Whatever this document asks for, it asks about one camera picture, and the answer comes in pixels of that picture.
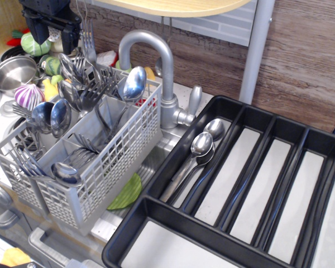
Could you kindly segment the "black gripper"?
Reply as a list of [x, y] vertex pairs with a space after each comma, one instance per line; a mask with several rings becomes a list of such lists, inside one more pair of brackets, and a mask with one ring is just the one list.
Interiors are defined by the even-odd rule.
[[78, 46], [80, 17], [70, 8], [71, 1], [19, 1], [33, 39], [42, 45], [49, 38], [48, 27], [61, 32], [63, 52], [70, 55]]

